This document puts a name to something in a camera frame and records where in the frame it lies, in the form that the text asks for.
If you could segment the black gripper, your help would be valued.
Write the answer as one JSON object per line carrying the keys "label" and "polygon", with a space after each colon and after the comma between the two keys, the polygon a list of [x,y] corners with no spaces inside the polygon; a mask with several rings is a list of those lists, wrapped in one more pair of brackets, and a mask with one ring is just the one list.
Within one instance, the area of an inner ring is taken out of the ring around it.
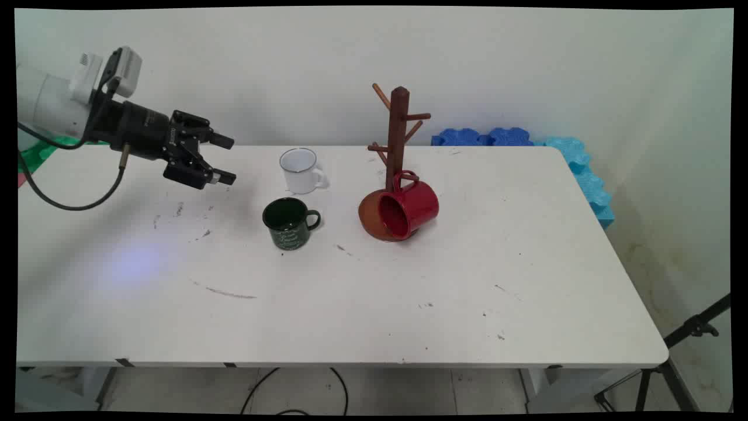
{"label": "black gripper", "polygon": [[235,173],[207,163],[198,143],[176,143],[187,139],[230,150],[235,140],[215,131],[209,120],[174,109],[167,117],[129,101],[95,98],[88,118],[88,141],[105,142],[113,151],[129,146],[129,154],[148,160],[163,159],[166,179],[195,189],[206,184],[233,185]]}

